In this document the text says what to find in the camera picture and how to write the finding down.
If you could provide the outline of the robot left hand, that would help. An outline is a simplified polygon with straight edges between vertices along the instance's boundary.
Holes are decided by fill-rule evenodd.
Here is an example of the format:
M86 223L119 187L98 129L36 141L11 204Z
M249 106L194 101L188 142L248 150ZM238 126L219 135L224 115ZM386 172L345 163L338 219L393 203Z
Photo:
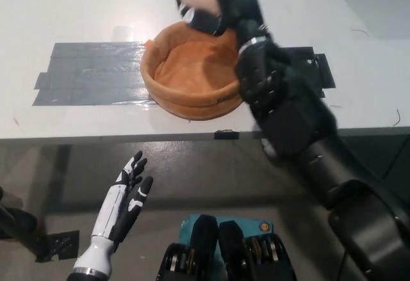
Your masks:
M107 244L114 252L135 224L147 196L153 178L141 176L147 159L138 151L121 169L109 188L97 216L90 246Z

